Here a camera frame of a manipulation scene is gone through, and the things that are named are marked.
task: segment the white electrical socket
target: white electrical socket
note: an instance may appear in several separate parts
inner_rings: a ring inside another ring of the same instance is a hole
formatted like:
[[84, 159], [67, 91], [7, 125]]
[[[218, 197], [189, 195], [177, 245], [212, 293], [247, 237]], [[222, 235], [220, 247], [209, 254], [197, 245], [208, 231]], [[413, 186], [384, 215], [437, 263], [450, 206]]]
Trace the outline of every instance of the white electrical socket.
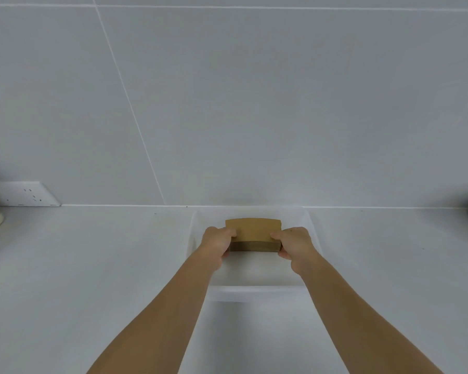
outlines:
[[61, 206], [41, 182], [0, 181], [0, 206]]

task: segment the person's right arm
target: person's right arm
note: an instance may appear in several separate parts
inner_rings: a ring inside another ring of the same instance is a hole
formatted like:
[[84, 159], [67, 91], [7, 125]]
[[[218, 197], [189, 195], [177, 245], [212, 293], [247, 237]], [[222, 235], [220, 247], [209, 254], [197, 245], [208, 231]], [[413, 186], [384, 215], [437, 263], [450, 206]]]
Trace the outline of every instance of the person's right arm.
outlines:
[[276, 231], [279, 255], [307, 286], [340, 357], [351, 374], [441, 374], [411, 341], [383, 319], [312, 245], [303, 227]]

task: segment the brown cardboard sheet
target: brown cardboard sheet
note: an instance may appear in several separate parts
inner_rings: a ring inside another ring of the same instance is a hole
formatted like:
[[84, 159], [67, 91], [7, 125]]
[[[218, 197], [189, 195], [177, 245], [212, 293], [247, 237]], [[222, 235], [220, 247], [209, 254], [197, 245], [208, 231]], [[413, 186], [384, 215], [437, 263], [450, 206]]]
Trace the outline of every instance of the brown cardboard sheet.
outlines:
[[225, 226], [237, 231], [237, 237], [232, 238], [229, 246], [233, 252], [278, 252], [281, 248], [281, 242], [270, 237], [271, 232], [281, 230], [278, 219], [228, 219]]

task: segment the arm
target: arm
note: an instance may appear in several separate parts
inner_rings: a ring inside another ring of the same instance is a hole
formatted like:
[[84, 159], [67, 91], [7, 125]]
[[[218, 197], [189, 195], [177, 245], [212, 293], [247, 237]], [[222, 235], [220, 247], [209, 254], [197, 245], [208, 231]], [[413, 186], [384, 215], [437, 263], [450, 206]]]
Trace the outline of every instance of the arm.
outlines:
[[442, 372], [349, 286], [312, 245], [303, 227], [271, 234], [291, 260], [351, 374]]
[[207, 228], [198, 249], [109, 344], [87, 374], [177, 373], [210, 278], [221, 266], [235, 235], [234, 229]]

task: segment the white plastic tray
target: white plastic tray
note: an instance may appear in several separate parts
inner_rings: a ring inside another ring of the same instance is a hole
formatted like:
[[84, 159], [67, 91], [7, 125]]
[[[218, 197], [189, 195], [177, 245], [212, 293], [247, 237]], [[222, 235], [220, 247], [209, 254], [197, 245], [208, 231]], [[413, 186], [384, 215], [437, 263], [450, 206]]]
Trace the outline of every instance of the white plastic tray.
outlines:
[[[225, 227], [226, 219], [245, 217], [280, 219], [283, 229], [305, 227], [322, 253], [310, 215], [303, 207], [222, 206], [198, 208], [194, 212], [187, 257], [201, 243], [207, 227]], [[270, 252], [231, 252], [214, 273], [206, 299], [251, 302], [295, 296], [308, 296], [308, 292], [288, 260]]]

